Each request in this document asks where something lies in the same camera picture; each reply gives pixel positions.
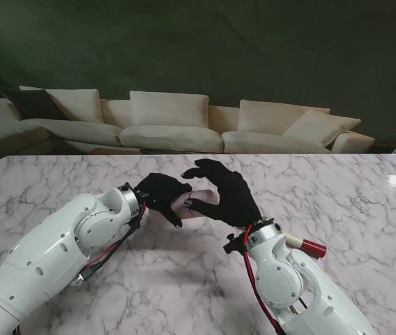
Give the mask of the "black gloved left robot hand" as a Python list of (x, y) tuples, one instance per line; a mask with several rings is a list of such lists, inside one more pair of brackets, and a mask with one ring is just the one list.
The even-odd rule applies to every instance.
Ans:
[(135, 194), (152, 210), (161, 213), (176, 228), (182, 227), (182, 220), (172, 210), (172, 202), (192, 190), (188, 183), (161, 173), (150, 173), (135, 187)]

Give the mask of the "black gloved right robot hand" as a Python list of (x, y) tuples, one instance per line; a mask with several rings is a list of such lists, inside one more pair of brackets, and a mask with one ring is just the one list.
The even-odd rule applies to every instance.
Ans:
[(229, 170), (219, 161), (207, 158), (196, 160), (195, 165), (186, 170), (182, 177), (207, 178), (217, 187), (219, 202), (211, 204), (189, 198), (184, 201), (186, 207), (238, 228), (247, 227), (261, 219), (261, 212), (240, 173)]

